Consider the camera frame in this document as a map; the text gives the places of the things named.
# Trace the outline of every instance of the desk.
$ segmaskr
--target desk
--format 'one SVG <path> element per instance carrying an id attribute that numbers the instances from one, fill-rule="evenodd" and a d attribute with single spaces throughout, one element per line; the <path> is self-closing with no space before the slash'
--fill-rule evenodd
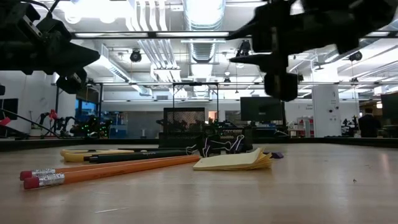
<path id="1" fill-rule="evenodd" d="M 66 148 L 117 147 L 132 146 Z M 0 153 L 0 219 L 13 224 L 398 223 L 398 151 L 331 144 L 270 145 L 269 150 L 285 154 L 272 170 L 207 172 L 184 164 L 31 191 L 22 189 L 19 171 L 76 164 L 63 164 L 60 148 Z"/>

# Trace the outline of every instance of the metal ferrule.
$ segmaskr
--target metal ferrule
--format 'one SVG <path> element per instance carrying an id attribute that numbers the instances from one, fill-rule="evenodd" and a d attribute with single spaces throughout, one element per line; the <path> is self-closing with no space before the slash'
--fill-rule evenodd
<path id="1" fill-rule="evenodd" d="M 47 174 L 54 174 L 55 169 L 36 169 L 32 170 L 32 177 L 40 177 Z"/>
<path id="2" fill-rule="evenodd" d="M 51 186 L 63 184 L 65 180 L 65 174 L 49 174 L 39 177 L 39 186 Z"/>

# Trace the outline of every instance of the mesh cage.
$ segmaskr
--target mesh cage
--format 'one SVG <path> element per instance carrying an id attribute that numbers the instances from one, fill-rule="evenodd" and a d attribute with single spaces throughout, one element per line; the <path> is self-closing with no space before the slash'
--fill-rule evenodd
<path id="1" fill-rule="evenodd" d="M 201 132 L 205 118 L 205 108 L 164 108 L 164 132 Z"/>

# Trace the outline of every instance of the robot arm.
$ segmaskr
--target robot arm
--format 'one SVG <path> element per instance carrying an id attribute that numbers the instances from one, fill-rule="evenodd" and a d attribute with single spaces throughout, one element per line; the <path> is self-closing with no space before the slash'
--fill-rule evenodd
<path id="1" fill-rule="evenodd" d="M 251 35 L 254 52 L 272 52 L 230 61 L 258 65 L 267 73 L 266 93 L 283 101 L 297 97 L 297 76 L 286 72 L 288 55 L 329 44 L 336 44 L 340 54 L 355 49 L 364 35 L 390 23 L 398 6 L 397 0 L 302 0 L 305 12 L 290 15 L 295 1 L 268 1 L 256 8 L 251 21 L 227 37 Z"/>

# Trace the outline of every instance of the pink eraser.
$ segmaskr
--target pink eraser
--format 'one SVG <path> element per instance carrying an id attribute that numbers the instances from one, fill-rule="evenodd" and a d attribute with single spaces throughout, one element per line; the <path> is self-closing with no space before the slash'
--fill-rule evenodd
<path id="1" fill-rule="evenodd" d="M 28 170 L 28 171 L 22 171 L 19 174 L 19 179 L 20 180 L 25 180 L 26 178 L 32 177 L 32 171 Z"/>
<path id="2" fill-rule="evenodd" d="M 38 177 L 29 177 L 24 180 L 25 190 L 34 189 L 40 187 Z"/>

